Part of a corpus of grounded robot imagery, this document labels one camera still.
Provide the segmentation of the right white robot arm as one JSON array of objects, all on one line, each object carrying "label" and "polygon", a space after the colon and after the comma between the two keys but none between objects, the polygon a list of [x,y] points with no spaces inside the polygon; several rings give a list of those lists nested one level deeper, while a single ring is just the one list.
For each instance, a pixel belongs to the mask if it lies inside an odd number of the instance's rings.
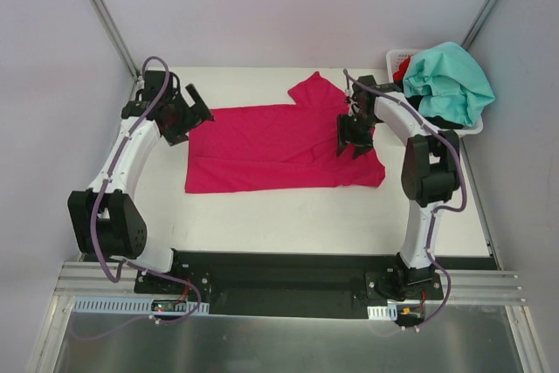
[{"label": "right white robot arm", "polygon": [[459,136],[428,122],[394,83],[377,84],[371,75],[348,76],[345,94],[349,110],[337,118],[338,155],[347,147],[353,148],[354,158],[371,152],[378,123],[387,125],[405,146],[401,185],[410,207],[404,243],[391,272],[376,282],[375,290],[390,300],[413,298],[435,281],[439,216],[452,210],[448,203],[455,191],[462,195],[454,210],[466,207]]}]

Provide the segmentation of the teal t shirt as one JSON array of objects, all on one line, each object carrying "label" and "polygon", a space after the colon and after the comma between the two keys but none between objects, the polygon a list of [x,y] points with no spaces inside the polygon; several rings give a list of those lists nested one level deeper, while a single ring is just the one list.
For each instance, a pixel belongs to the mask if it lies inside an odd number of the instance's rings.
[{"label": "teal t shirt", "polygon": [[462,46],[444,42],[411,56],[404,95],[420,97],[418,112],[462,127],[474,126],[495,94],[484,71]]}]

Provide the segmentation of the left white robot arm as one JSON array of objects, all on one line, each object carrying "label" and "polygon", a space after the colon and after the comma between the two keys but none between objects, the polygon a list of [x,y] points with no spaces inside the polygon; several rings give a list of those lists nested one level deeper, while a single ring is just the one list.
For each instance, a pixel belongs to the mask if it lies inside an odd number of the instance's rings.
[{"label": "left white robot arm", "polygon": [[102,170],[85,190],[68,198],[79,250],[154,271],[154,282],[164,293],[178,292],[185,274],[173,265],[173,250],[149,238],[134,203],[136,187],[160,140],[170,146],[186,142],[191,130],[214,119],[194,85],[181,86],[173,72],[146,71],[143,86],[121,110],[119,135]]}]

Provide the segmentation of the magenta t shirt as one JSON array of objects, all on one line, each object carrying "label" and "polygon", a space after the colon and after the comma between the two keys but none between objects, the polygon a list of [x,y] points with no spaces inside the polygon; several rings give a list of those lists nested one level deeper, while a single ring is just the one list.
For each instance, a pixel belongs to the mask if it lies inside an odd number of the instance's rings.
[{"label": "magenta t shirt", "polygon": [[214,110],[190,135],[184,189],[189,194],[379,187],[385,167],[375,152],[337,155],[341,89],[313,73],[288,90],[291,104]]}]

